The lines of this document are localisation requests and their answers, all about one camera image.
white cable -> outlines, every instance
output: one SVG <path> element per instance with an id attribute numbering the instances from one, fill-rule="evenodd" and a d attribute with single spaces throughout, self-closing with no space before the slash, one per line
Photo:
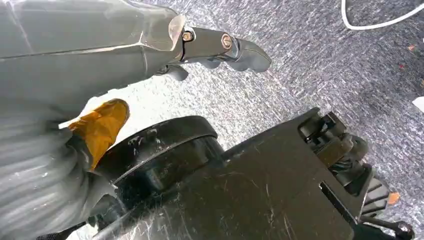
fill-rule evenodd
<path id="1" fill-rule="evenodd" d="M 371 30 L 371 29 L 378 29 L 378 28 L 387 27 L 387 26 L 392 25 L 392 24 L 397 24 L 400 21 L 403 21 L 403 20 L 415 15 L 416 13 L 418 13 L 419 11 L 421 11 L 423 9 L 424 9 L 424 3 L 419 5 L 414 10 L 408 12 L 407 14 L 405 14 L 401 17 L 398 17 L 396 19 L 390 20 L 390 21 L 386 21 L 386 22 L 374 24 L 374 25 L 368 25 L 368 26 L 353 26 L 349 23 L 348 17 L 346 16 L 346 0 L 341 0 L 341 18 L 343 19 L 344 25 L 346 25 L 346 27 L 348 29 L 351 29 L 351 30 Z"/>

speckled carpet floor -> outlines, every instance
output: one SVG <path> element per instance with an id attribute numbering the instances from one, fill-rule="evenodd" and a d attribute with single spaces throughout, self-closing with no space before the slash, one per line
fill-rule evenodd
<path id="1" fill-rule="evenodd" d="M 92 99 L 93 106 L 128 101 L 132 116 L 119 139 L 169 118 L 201 115 L 228 149 L 312 107 L 334 111 L 368 141 L 366 161 L 401 195 L 385 217 L 411 223 L 424 239 L 424 113 L 412 104 L 424 96 L 424 11 L 393 26 L 352 31 L 342 22 L 340 0 L 144 2 L 175 9 L 191 26 L 254 41 L 273 64 L 259 74 L 194 64 L 185 67 L 186 81 L 154 77 Z M 369 25 L 422 0 L 347 2 L 350 22 Z"/>

metal screw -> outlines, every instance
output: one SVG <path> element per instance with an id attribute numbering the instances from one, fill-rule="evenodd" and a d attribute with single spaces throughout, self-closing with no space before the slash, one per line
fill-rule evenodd
<path id="1" fill-rule="evenodd" d="M 192 35 L 192 33 L 191 33 L 191 32 L 189 32 L 189 31 L 185 31 L 185 32 L 182 34 L 182 40 L 183 40 L 184 42 L 188 42 L 188 41 L 193 40 L 193 35 Z"/>
<path id="2" fill-rule="evenodd" d="M 233 45 L 233 41 L 231 40 L 230 35 L 228 35 L 228 34 L 226 34 L 226 33 L 224 33 L 224 34 L 222 35 L 221 43 L 222 43 L 222 46 L 223 46 L 225 49 L 230 49 L 230 48 L 231 48 L 231 46 Z"/>

gray carpet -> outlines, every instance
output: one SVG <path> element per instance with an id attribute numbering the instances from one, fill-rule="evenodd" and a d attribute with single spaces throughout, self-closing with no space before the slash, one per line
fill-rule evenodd
<path id="1" fill-rule="evenodd" d="M 334 111 L 350 132 L 369 142 L 366 161 L 401 195 L 385 217 L 411 223 L 417 239 L 424 239 L 424 113 L 412 104 L 424 96 L 424 11 L 393 26 L 351 31 L 343 25 L 340 0 L 144 2 L 173 8 L 192 26 L 254 41 L 273 64 L 260 74 L 190 65 L 184 82 L 154 77 L 125 94 L 111 92 L 133 112 L 121 139 L 156 122 L 196 114 L 212 123 L 227 149 L 312 107 Z M 348 17 L 353 25 L 381 23 L 420 3 L 348 0 Z"/>

bolt head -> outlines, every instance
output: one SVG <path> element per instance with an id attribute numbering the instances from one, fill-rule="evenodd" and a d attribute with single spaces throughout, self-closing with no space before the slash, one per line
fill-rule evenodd
<path id="1" fill-rule="evenodd" d="M 222 42 L 222 46 L 225 49 L 230 49 L 231 46 L 233 45 L 233 41 L 231 40 L 230 35 L 228 35 L 226 33 L 224 35 L 222 35 L 221 42 Z"/>
<path id="2" fill-rule="evenodd" d="M 192 35 L 192 33 L 191 33 L 191 32 L 189 32 L 189 31 L 184 32 L 184 33 L 182 34 L 182 40 L 183 40 L 183 41 L 185 41 L 185 42 L 188 42 L 188 41 L 193 40 L 193 35 Z"/>

